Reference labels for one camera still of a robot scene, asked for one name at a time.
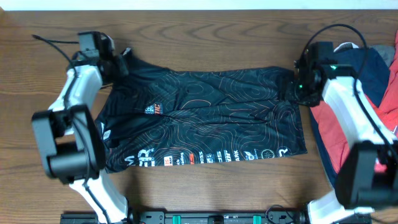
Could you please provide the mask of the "black orange patterned jersey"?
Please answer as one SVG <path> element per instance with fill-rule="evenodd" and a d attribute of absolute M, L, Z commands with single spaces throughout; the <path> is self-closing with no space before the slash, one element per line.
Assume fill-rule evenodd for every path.
<path fill-rule="evenodd" d="M 305 154 L 299 106 L 279 100 L 280 67 L 175 71 L 122 52 L 128 75 L 113 84 L 96 125 L 106 170 L 253 161 Z"/>

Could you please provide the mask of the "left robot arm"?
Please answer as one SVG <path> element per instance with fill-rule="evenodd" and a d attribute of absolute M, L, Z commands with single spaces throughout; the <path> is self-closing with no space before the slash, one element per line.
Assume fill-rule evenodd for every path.
<path fill-rule="evenodd" d="M 45 174 L 78 192 L 96 213 L 96 223 L 132 223 L 127 198 L 105 170 L 105 145 L 90 109 L 105 83 L 128 75 L 122 56 L 110 60 L 82 56 L 72 61 L 57 100 L 32 116 Z"/>

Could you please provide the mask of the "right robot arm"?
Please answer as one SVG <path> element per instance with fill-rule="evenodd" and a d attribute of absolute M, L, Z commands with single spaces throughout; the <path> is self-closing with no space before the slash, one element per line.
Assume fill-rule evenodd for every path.
<path fill-rule="evenodd" d="M 307 205 L 309 223 L 338 223 L 357 214 L 397 206 L 397 137 L 379 119 L 349 65 L 298 68 L 285 85 L 285 98 L 316 106 L 324 101 L 336 116 L 349 146 L 334 189 Z"/>

